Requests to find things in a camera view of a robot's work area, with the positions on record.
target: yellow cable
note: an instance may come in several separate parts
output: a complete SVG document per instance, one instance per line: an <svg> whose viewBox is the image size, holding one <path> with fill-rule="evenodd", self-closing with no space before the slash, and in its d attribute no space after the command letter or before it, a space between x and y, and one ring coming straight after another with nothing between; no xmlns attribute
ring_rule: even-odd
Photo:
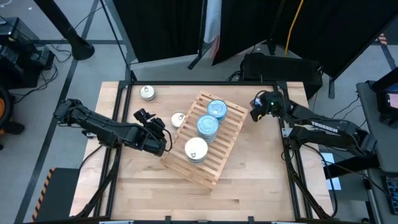
<svg viewBox="0 0 398 224"><path fill-rule="evenodd" d="M296 22L296 18L297 18L297 16L298 16L299 12L300 12L301 5L303 4L303 2L304 2L304 0L301 0L301 2L300 2L300 5L299 5L299 6L298 6L298 8L297 8L296 15L294 16L294 19L293 19L292 25L290 26L289 34L288 34L288 36L287 36L287 41L286 41L285 57L286 57L286 55L287 55L287 51L288 51L288 49L289 49L289 40L290 40L290 35L291 35L291 33L292 33L292 29L293 29L294 23Z"/></svg>

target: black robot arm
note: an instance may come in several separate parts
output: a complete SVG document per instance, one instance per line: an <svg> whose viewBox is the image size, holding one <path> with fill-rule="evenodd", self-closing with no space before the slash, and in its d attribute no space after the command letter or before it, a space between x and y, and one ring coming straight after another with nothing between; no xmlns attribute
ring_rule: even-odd
<svg viewBox="0 0 398 224"><path fill-rule="evenodd" d="M289 140L290 145L298 149L302 144L312 142L347 149L359 157L371 157L375 152L376 140L367 131L349 121L317 115L292 100L285 100L282 93L264 91L251 104L253 110L250 114L254 121L271 114L288 123L309 124L321 129L308 130L303 126L284 129L284 137Z"/></svg>
<svg viewBox="0 0 398 224"><path fill-rule="evenodd" d="M79 100L73 99L62 101L54 112L54 118L61 124L81 126L96 134L99 143L104 146L115 148L124 144L161 156L167 142L163 134L165 124L154 116L141 109L134 113L134 117L142 125L120 123L89 110Z"/></svg>

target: blue can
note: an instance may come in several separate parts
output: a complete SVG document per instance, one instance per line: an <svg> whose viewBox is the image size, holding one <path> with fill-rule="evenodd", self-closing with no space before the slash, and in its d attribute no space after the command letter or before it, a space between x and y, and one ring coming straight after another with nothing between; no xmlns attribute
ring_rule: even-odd
<svg viewBox="0 0 398 224"><path fill-rule="evenodd" d="M218 120L214 116L210 114L200 116L197 122L199 137L203 138L208 144L213 142L217 137L218 126Z"/></svg>
<svg viewBox="0 0 398 224"><path fill-rule="evenodd" d="M228 107L222 100L212 100L207 106L207 113L217 118L220 124L223 123L227 112Z"/></svg>

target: wooden tabletop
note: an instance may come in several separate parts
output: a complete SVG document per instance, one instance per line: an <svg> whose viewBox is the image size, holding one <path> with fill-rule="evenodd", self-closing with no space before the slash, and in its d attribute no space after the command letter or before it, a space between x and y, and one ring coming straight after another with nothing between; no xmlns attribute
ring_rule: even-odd
<svg viewBox="0 0 398 224"><path fill-rule="evenodd" d="M96 112L112 117L117 82L103 82ZM288 83L290 99L308 106L302 83ZM200 90L217 95L239 106L249 108L249 102L260 90L272 91L268 86L154 86L156 98L146 102L139 96L141 86L132 88L127 121L137 123L133 113L144 108L162 118L166 128L175 134L170 117L176 112L186 113ZM118 121L123 113L122 97ZM88 140L85 156L98 147L96 139ZM164 220L225 220L293 221L279 124L266 116L255 123L248 116L213 191L186 180L163 166L159 157L128 147L123 148L116 185L112 219ZM92 156L83 166L78 180L70 215L76 215L98 188L105 149ZM318 154L301 148L307 186L317 202L332 214L322 162ZM305 217L302 194L301 216ZM106 202L108 191L104 194ZM105 203L101 206L104 214Z"/></svg>

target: wooden slat tray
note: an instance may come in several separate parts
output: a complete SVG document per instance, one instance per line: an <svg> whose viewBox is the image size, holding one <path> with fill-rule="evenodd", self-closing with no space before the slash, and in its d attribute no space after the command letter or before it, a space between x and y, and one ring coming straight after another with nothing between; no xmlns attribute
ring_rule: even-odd
<svg viewBox="0 0 398 224"><path fill-rule="evenodd" d="M207 114L207 105L211 100L223 100L220 97L201 91L174 137L173 149L160 159L163 165L184 175L188 180L213 190L223 171L224 165L231 153L248 110L234 103L224 100L228 106L228 113L218 129L216 140L209 144L204 163L192 164L185 155L185 143L197 136L198 118Z"/></svg>

